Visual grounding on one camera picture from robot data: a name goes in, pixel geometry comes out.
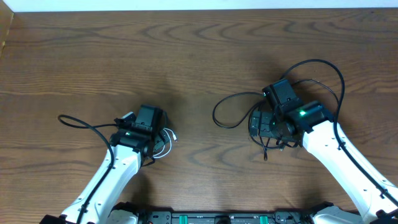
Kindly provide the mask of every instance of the wooden tabletop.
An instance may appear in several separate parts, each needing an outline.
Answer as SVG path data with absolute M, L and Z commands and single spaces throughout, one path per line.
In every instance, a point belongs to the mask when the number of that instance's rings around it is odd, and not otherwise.
M 247 121 L 221 129 L 214 105 L 275 82 L 291 65 L 322 58 L 340 68 L 342 128 L 398 184 L 397 9 L 68 12 L 16 14 L 0 59 L 0 222 L 60 215 L 106 153 L 89 130 L 57 121 L 69 114 L 112 122 L 141 104 L 166 110 L 179 136 L 169 156 L 142 168 L 120 201 L 174 210 L 355 206 L 304 149 L 269 152 L 249 140 Z M 303 65 L 290 80 L 314 78 L 340 93 L 337 74 Z M 320 86 L 297 93 L 334 111 Z M 239 120 L 256 96 L 220 106 Z M 114 128 L 103 128 L 109 137 Z

